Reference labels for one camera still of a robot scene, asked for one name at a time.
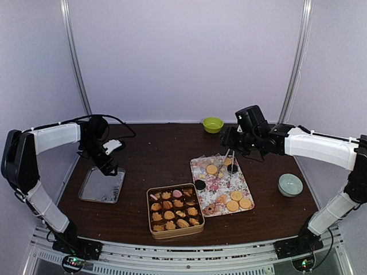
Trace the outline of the steel kitchen tongs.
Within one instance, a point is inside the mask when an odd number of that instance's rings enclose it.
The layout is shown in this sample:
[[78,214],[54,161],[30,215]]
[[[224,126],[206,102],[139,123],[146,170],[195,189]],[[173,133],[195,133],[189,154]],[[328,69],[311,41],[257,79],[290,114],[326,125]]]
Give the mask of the steel kitchen tongs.
[[220,165],[217,168],[217,173],[216,173],[216,177],[219,176],[220,170],[222,169],[223,166],[228,166],[228,165],[232,165],[233,164],[233,159],[235,157],[235,151],[233,149],[227,149],[227,152],[225,154],[225,156],[223,157]]

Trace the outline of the silver tin lid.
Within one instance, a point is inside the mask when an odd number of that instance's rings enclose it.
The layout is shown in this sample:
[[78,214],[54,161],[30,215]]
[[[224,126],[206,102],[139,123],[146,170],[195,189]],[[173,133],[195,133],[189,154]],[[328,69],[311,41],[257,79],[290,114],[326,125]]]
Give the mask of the silver tin lid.
[[118,201],[125,174],[126,171],[123,168],[118,168],[115,176],[105,176],[97,167],[90,168],[79,190],[79,199],[115,204]]

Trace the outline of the flower shaped cookie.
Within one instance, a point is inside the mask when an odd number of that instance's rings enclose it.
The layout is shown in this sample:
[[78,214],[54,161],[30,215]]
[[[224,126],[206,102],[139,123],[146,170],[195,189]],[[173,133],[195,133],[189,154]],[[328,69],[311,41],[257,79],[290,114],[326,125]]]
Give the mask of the flower shaped cookie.
[[171,198],[171,193],[170,192],[163,192],[162,193],[162,199],[168,200],[170,198]]

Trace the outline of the orange sandwich cookie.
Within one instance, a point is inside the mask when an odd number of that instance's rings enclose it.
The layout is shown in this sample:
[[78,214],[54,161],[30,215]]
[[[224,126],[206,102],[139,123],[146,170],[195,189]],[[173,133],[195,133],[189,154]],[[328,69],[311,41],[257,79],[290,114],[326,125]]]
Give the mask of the orange sandwich cookie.
[[169,210],[169,209],[171,209],[173,207],[173,204],[170,201],[163,201],[162,202],[162,207],[165,210]]

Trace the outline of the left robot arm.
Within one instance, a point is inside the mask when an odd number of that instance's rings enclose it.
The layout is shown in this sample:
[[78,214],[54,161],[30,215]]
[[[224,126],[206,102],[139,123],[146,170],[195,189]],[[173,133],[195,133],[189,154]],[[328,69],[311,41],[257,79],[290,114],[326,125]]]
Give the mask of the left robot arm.
[[104,115],[78,117],[72,120],[8,132],[1,162],[1,174],[15,194],[25,202],[55,233],[69,254],[79,253],[83,246],[76,237],[71,220],[61,212],[42,186],[37,157],[39,154],[67,144],[79,144],[105,176],[115,176],[118,164],[112,153],[123,148],[124,142],[101,139],[108,128]]

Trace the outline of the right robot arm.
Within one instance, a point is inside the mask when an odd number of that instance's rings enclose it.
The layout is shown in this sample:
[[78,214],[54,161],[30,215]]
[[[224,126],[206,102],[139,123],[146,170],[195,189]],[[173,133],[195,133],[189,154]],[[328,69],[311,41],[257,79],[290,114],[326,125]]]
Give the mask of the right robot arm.
[[359,205],[366,203],[366,135],[358,138],[317,133],[299,125],[277,124],[270,127],[258,105],[235,113],[237,126],[228,127],[220,137],[222,146],[248,156],[301,156],[334,164],[350,172],[346,186],[316,212],[294,240],[294,248],[305,253],[331,225]]

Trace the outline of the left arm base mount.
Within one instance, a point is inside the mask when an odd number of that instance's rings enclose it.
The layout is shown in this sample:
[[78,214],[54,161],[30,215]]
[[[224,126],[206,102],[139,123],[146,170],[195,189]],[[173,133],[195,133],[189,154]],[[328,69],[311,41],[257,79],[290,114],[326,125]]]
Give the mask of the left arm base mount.
[[98,241],[78,239],[76,247],[67,245],[64,241],[56,240],[52,249],[65,254],[61,260],[61,267],[67,273],[80,272],[87,261],[98,260],[103,244]]

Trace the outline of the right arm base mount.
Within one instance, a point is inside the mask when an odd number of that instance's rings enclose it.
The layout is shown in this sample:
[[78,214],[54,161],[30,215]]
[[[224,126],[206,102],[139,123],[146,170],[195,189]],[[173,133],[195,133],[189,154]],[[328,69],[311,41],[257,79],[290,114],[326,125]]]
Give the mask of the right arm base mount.
[[279,260],[289,258],[294,269],[303,273],[311,272],[316,267],[315,252],[323,247],[320,240],[310,242],[299,237],[274,243],[277,258]]

